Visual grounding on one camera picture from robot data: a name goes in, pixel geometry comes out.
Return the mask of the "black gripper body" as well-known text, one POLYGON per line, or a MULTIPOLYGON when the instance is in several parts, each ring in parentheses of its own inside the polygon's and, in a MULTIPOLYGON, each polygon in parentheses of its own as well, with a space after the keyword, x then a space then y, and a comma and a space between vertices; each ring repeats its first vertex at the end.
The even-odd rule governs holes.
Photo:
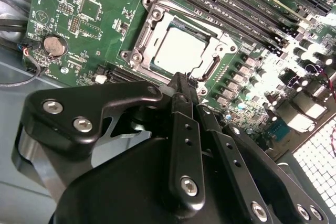
POLYGON ((163 192, 171 145, 151 138, 76 179, 62 195, 53 223, 237 223, 237 201, 199 124, 205 201, 198 211, 179 211, 163 192))

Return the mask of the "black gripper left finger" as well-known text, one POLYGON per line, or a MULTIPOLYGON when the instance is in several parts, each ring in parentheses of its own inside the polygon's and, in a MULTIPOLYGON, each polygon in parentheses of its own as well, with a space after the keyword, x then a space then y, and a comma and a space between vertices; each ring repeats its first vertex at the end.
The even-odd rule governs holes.
POLYGON ((25 99, 12 159, 59 202, 75 179, 92 170, 104 120, 117 123, 125 111, 135 110, 132 122, 171 145, 163 192, 179 211, 198 211, 205 192, 196 105, 193 80, 182 73, 162 87, 134 81, 36 91, 25 99))

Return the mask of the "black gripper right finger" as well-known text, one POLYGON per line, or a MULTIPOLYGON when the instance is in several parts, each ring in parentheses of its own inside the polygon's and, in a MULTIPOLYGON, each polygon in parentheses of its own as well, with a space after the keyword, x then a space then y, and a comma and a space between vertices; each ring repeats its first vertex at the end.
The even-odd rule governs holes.
POLYGON ((329 223, 323 209, 243 130, 221 127, 215 114, 199 101, 188 83, 205 135, 203 147, 224 170, 241 220, 237 223, 329 223))

